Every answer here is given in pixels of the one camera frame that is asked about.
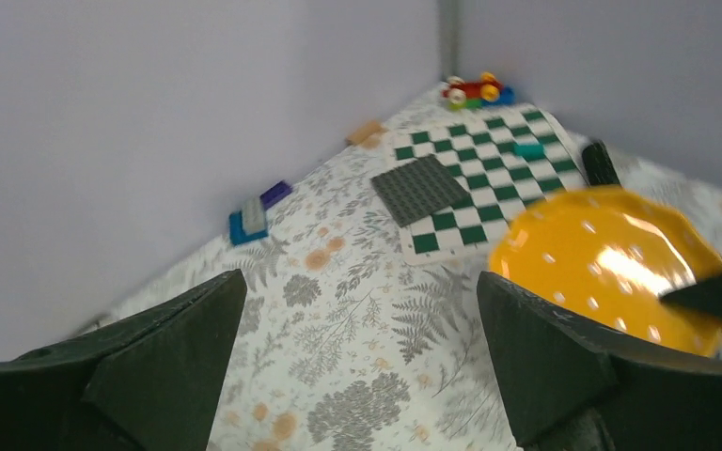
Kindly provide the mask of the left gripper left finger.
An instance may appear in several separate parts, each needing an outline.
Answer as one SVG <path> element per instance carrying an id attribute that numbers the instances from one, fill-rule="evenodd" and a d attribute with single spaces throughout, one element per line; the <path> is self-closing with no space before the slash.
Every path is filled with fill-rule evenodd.
<path id="1" fill-rule="evenodd" d="M 0 362 L 0 450 L 204 450 L 243 313 L 232 270 Z"/>

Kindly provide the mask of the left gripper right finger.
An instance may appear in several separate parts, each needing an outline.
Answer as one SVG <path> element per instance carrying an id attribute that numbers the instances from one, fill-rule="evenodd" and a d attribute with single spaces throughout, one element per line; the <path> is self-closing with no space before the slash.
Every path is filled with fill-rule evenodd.
<path id="1" fill-rule="evenodd" d="M 722 450 L 722 361 L 575 314 L 493 272 L 479 312 L 526 450 Z"/>

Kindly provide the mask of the yellow dotted plate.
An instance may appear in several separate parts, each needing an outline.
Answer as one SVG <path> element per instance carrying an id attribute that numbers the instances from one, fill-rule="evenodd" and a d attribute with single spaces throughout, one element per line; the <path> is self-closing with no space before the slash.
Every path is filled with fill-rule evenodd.
<path id="1" fill-rule="evenodd" d="M 722 319 L 661 304 L 722 273 L 722 256 L 678 210 L 620 187 L 561 191 L 510 222 L 489 270 L 582 317 L 713 357 Z"/>

